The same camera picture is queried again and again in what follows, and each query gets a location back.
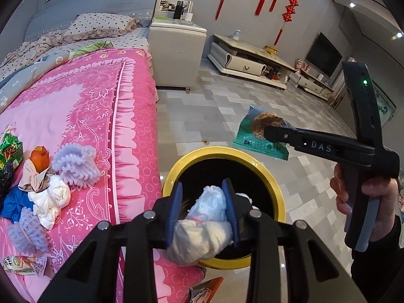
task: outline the headboard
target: headboard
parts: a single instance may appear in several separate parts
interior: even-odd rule
[[[27,27],[25,41],[33,41],[42,34],[58,29],[66,29],[77,15],[105,12],[151,18],[156,0],[67,0],[35,14]]]

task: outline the yellow trash can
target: yellow trash can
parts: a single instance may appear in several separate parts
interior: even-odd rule
[[[261,211],[276,221],[285,222],[285,202],[272,174],[254,157],[234,148],[209,146],[183,156],[168,173],[162,195],[169,196],[175,181],[181,181],[180,218],[185,218],[203,188],[221,187],[225,178],[230,178],[235,192],[247,194]],[[199,263],[213,269],[239,269],[249,266],[251,257],[249,251],[228,246],[215,258]]]

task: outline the tile floor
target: tile floor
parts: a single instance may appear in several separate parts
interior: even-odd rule
[[[196,85],[190,93],[159,91],[158,151],[164,177],[183,155],[207,146],[231,146],[238,126],[250,104],[276,113],[300,128],[354,136],[339,115],[325,101],[287,84],[281,91],[239,78],[220,75],[207,60],[201,63]],[[345,218],[335,207],[335,193],[329,186],[335,163],[305,155],[289,147],[289,160],[248,152],[277,180],[286,204],[286,221],[304,219],[350,270],[350,250],[344,243]],[[283,300],[286,302],[282,271]],[[214,302],[245,302],[249,269],[208,270],[207,279],[223,276]]]

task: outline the tassel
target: tassel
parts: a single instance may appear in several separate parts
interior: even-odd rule
[[[216,10],[215,20],[217,20],[219,18],[220,10],[222,10],[224,1],[225,0],[220,0],[220,2],[219,2],[219,6],[217,7],[217,10]]]
[[[271,7],[269,8],[269,12],[272,12],[275,7],[276,0],[272,1]]]
[[[279,41],[279,38],[280,38],[280,35],[282,34],[282,32],[283,32],[283,28],[280,29],[280,31],[278,33],[278,36],[276,37],[275,43],[273,45],[277,45],[277,43]]]
[[[262,7],[264,5],[264,2],[265,2],[265,0],[259,0],[257,8],[255,9],[255,15],[256,16],[259,16],[259,14],[261,12],[261,9],[262,9]]]

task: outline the hand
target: hand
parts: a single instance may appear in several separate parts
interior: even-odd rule
[[[334,177],[330,180],[330,186],[337,194],[337,210],[345,215],[352,214],[352,209],[347,204],[348,192],[340,164],[334,168]],[[364,182],[362,192],[369,197],[381,197],[376,222],[369,239],[370,242],[375,242],[385,237],[393,229],[398,200],[397,181],[378,176]]]

